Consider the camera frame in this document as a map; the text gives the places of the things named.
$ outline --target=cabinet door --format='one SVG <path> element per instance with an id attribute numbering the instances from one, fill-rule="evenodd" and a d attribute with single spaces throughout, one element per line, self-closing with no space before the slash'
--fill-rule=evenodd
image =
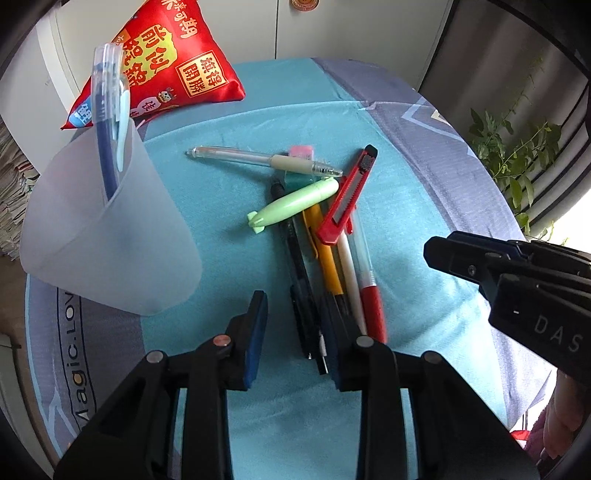
<path id="1" fill-rule="evenodd" d="M 377 63 L 418 89 L 452 0 L 319 0 L 300 12 L 279 0 L 277 58 Z"/>
<path id="2" fill-rule="evenodd" d="M 79 89 L 92 72 L 95 47 L 113 40 L 144 1 L 74 0 L 57 10 L 64 55 Z M 200 0 L 199 7 L 231 63 L 275 57 L 277 0 Z"/>

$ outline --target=cabinet knob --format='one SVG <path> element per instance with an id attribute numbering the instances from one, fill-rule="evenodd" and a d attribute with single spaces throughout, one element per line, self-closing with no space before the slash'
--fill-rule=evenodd
<path id="1" fill-rule="evenodd" d="M 300 12 L 309 12 L 318 6 L 319 0 L 291 0 L 291 6 Z"/>

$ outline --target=finger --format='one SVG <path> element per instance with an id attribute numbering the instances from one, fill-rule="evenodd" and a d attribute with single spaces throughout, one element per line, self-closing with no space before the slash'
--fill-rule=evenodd
<path id="1" fill-rule="evenodd" d="M 556 413 L 556 404 L 552 401 L 548 405 L 544 425 L 544 447 L 551 458 L 556 458 L 558 455 L 564 455 L 572 443 L 573 432 L 560 421 Z"/>
<path id="2" fill-rule="evenodd" d="M 556 374 L 554 406 L 560 422 L 571 432 L 583 423 L 584 405 L 580 397 L 580 387 L 572 378 L 562 372 Z"/>

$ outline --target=translucent white cup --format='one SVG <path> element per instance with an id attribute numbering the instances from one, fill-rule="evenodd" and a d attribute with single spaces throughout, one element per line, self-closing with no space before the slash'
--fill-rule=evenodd
<path id="1" fill-rule="evenodd" d="M 124 173 L 105 200 L 94 127 L 51 161 L 21 234 L 23 269 L 117 309 L 154 315 L 187 300 L 201 278 L 197 247 L 130 122 Z"/>

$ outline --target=stack of books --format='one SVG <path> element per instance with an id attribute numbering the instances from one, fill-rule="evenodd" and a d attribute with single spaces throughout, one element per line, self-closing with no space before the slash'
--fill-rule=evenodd
<path id="1" fill-rule="evenodd" d="M 18 258 L 22 220 L 38 177 L 0 119 L 0 255 Z"/>

